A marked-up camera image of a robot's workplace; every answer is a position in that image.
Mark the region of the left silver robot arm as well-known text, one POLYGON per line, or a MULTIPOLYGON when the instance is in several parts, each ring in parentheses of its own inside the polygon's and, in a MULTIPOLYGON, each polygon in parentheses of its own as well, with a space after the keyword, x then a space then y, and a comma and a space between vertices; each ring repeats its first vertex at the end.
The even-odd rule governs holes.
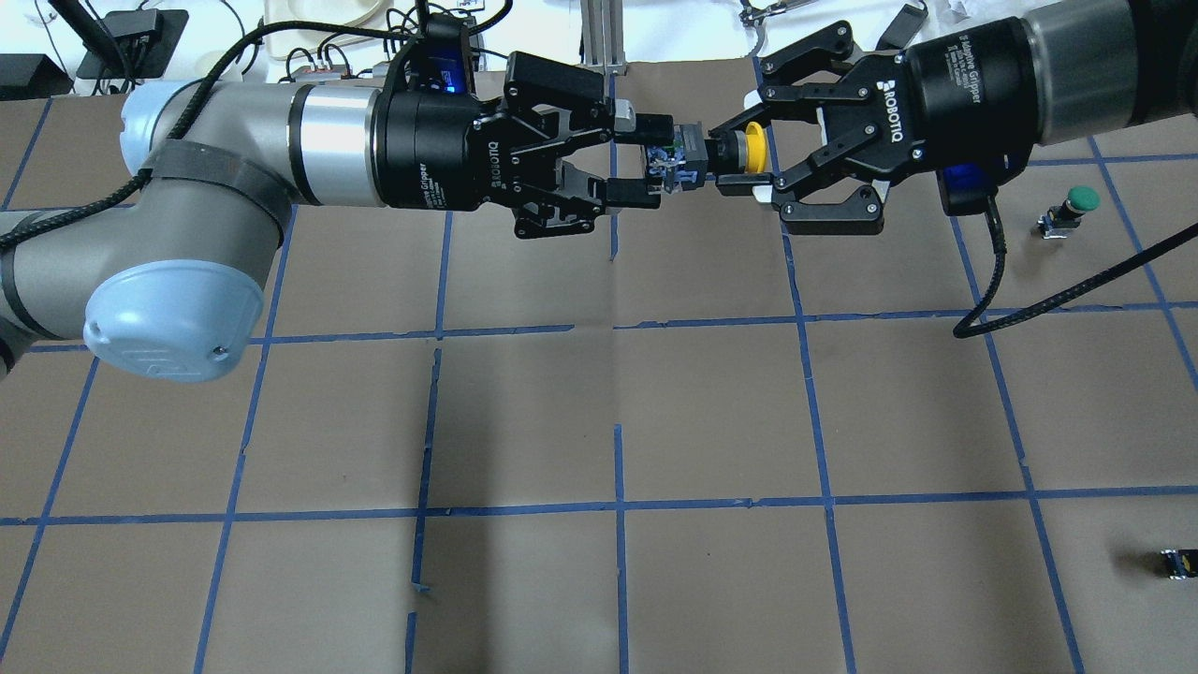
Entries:
POLYGON ((210 381, 237 366, 266 304, 296 205, 513 211, 521 239, 588 233, 621 208, 658 208, 651 180, 571 166, 609 141, 665 145, 667 115, 633 110, 603 75, 515 51, 501 95, 470 75, 385 85, 216 81, 175 139, 200 81, 125 102, 125 198, 4 212, 4 374, 40 341, 81 340, 145 378, 210 381))

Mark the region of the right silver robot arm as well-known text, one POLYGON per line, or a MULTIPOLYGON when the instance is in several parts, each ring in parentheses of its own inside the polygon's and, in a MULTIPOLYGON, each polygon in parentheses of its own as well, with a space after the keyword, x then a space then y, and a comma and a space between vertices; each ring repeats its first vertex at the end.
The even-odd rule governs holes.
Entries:
POLYGON ((1059 1, 855 56, 833 22, 762 59, 758 102, 710 129, 725 196, 766 193, 793 235, 876 235, 883 187, 933 172, 984 213, 1031 148, 1194 113, 1193 1, 1059 1))

